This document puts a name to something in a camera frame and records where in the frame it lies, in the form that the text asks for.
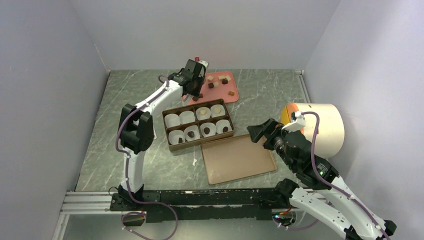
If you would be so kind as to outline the dark heart chocolate piece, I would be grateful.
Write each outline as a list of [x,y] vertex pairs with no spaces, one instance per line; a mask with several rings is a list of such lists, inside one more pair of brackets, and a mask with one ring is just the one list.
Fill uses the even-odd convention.
[[210,128],[205,127],[205,128],[203,129],[203,132],[204,132],[206,135],[208,135],[211,131],[210,131]]

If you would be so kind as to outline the gold box lid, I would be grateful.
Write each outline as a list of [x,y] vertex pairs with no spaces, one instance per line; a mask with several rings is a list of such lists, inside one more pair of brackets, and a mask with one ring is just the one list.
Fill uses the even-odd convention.
[[201,144],[208,184],[217,185],[269,173],[278,166],[266,138],[252,142],[248,134],[222,138]]

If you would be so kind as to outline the rose gold tongs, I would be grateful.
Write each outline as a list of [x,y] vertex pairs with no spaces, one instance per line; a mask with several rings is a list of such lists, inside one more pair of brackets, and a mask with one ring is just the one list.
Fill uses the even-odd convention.
[[191,94],[186,94],[186,95],[183,97],[183,101],[184,101],[184,102],[187,102],[187,101],[190,101],[192,98],[193,98],[193,95],[191,95]]

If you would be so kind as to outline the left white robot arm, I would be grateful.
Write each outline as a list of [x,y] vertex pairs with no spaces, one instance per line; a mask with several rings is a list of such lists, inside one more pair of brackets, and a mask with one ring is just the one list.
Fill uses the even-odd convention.
[[199,96],[208,66],[205,60],[189,59],[178,72],[160,75],[161,87],[149,97],[122,108],[115,140],[116,150],[124,157],[118,193],[130,210],[139,209],[144,202],[144,157],[155,139],[154,119],[183,96]]

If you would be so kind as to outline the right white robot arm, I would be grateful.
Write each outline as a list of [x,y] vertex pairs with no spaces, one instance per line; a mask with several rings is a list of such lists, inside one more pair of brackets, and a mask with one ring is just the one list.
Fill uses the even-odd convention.
[[301,183],[328,201],[316,200],[296,182],[285,178],[274,188],[276,204],[282,208],[291,205],[304,210],[346,240],[390,239],[397,225],[378,217],[366,207],[331,163],[316,154],[320,118],[316,118],[312,140],[307,140],[299,130],[304,123],[302,113],[286,125],[270,118],[262,124],[247,127],[253,143],[264,137],[263,148],[275,151]]

